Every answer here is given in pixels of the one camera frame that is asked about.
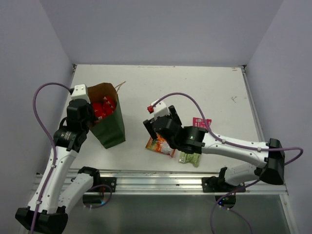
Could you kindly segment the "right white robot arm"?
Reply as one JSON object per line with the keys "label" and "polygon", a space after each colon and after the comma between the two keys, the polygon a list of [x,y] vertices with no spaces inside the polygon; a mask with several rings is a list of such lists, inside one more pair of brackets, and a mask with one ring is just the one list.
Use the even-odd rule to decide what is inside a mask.
{"label": "right white robot arm", "polygon": [[221,168],[210,184],[222,191],[229,191],[240,184],[260,180],[271,185],[284,183],[285,154],[277,151],[280,141],[248,142],[230,137],[214,138],[208,130],[196,126],[182,126],[174,106],[163,102],[148,106],[153,118],[144,121],[152,139],[162,137],[170,148],[187,154],[213,154],[227,156],[244,162],[236,167]]}

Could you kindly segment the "green candy packet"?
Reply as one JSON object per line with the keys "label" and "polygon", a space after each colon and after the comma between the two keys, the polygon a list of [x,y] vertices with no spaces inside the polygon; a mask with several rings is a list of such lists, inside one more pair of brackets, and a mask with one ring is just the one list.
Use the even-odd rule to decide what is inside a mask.
{"label": "green candy packet", "polygon": [[182,164],[189,163],[189,164],[192,164],[195,168],[198,168],[200,164],[200,158],[201,158],[201,154],[197,154],[197,153],[187,154],[187,153],[181,152],[179,156],[179,163],[182,163]]}

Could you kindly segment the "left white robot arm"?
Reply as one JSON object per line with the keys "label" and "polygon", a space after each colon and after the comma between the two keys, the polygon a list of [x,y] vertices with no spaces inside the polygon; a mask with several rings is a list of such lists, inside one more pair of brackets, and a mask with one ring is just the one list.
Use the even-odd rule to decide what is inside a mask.
{"label": "left white robot arm", "polygon": [[101,187],[99,170],[82,167],[63,190],[65,179],[95,119],[92,105],[83,99],[69,102],[67,116],[54,133],[54,145],[41,182],[27,207],[18,208],[15,218],[27,230],[41,234],[60,234],[69,213],[88,190]]}

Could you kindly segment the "large red candy bag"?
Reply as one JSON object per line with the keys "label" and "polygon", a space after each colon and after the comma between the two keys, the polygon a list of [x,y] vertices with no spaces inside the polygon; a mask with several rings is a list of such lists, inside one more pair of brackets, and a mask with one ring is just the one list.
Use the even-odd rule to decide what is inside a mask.
{"label": "large red candy bag", "polygon": [[95,123],[98,123],[115,111],[116,104],[112,98],[104,97],[102,101],[92,103],[92,107],[96,117]]}

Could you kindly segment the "green paper bag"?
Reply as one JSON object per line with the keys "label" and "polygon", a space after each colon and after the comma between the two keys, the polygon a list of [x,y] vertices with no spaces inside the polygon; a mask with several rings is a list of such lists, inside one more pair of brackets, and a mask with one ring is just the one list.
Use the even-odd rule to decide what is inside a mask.
{"label": "green paper bag", "polygon": [[93,135],[106,149],[123,143],[126,140],[125,127],[116,87],[111,83],[100,83],[88,88],[88,96],[91,104],[102,101],[104,97],[112,98],[116,104],[116,109],[110,116],[91,128]]}

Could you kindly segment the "orange snack packet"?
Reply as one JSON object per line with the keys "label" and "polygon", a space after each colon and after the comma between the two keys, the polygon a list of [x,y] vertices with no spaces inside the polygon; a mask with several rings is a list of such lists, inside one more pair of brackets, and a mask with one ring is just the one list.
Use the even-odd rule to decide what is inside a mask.
{"label": "orange snack packet", "polygon": [[157,139],[150,138],[145,148],[156,153],[167,155],[171,158],[173,158],[175,154],[175,150],[169,146],[165,139],[159,136]]}

